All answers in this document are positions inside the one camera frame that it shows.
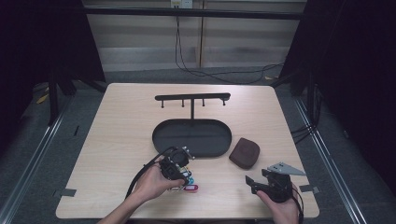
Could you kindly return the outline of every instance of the brown leather pouch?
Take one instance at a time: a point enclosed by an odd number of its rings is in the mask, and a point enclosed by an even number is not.
[[[230,155],[230,160],[242,169],[250,169],[259,158],[260,147],[246,138],[239,139],[233,152]]]

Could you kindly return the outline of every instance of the hook rack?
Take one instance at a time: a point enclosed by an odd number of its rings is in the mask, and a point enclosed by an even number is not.
[[[181,100],[181,106],[184,107],[184,100],[191,100],[191,119],[194,119],[194,100],[202,100],[202,106],[205,106],[205,99],[220,99],[225,105],[231,94],[223,93],[197,93],[197,94],[176,94],[176,95],[157,95],[156,101],[161,101],[161,108],[164,108],[163,101]]]

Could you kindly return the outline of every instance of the wooden table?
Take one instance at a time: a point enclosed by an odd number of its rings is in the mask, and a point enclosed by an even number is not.
[[[189,168],[199,185],[196,193],[166,191],[161,197],[139,207],[131,218],[266,218],[265,204],[251,194],[245,175],[266,183],[261,169],[280,161],[304,170],[282,109],[271,87],[231,85],[111,84],[98,109],[67,189],[74,197],[63,196],[59,218],[105,217],[124,199],[143,164],[157,151],[151,140],[154,128],[166,119],[188,119],[190,101],[155,101],[156,95],[229,92],[231,99],[211,99],[195,103],[197,119],[218,119],[233,134],[230,149],[213,159],[191,161]],[[260,157],[248,171],[237,167],[229,155],[241,137],[261,148]],[[291,177],[296,186],[308,185],[306,176]],[[319,213],[311,191],[301,193],[305,217]]]

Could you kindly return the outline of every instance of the person's right hand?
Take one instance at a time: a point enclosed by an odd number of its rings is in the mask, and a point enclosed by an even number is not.
[[[275,203],[263,191],[257,191],[257,196],[268,206],[273,215],[275,224],[297,224],[299,210],[293,199],[288,199],[284,203]],[[293,191],[293,197],[297,198],[296,191]]]

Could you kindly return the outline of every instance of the black oval tray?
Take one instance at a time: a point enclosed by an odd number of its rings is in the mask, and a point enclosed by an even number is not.
[[[232,141],[230,128],[216,119],[168,119],[152,133],[158,152],[168,147],[187,147],[194,157],[218,157]]]

